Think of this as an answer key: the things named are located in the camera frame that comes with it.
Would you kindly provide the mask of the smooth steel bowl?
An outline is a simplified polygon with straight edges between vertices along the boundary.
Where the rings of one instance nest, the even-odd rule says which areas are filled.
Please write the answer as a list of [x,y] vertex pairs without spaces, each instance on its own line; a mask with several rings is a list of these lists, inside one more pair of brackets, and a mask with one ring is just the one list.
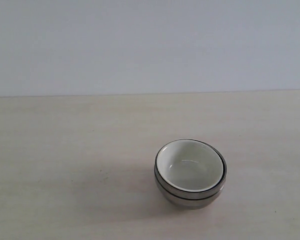
[[217,193],[209,197],[202,198],[202,199],[186,199],[186,198],[173,195],[172,193],[164,189],[164,187],[159,183],[159,181],[156,178],[154,179],[154,181],[159,191],[162,193],[163,197],[168,202],[181,209],[187,209],[187,210],[197,210],[197,209],[202,209],[207,207],[220,196],[225,186],[223,185]]

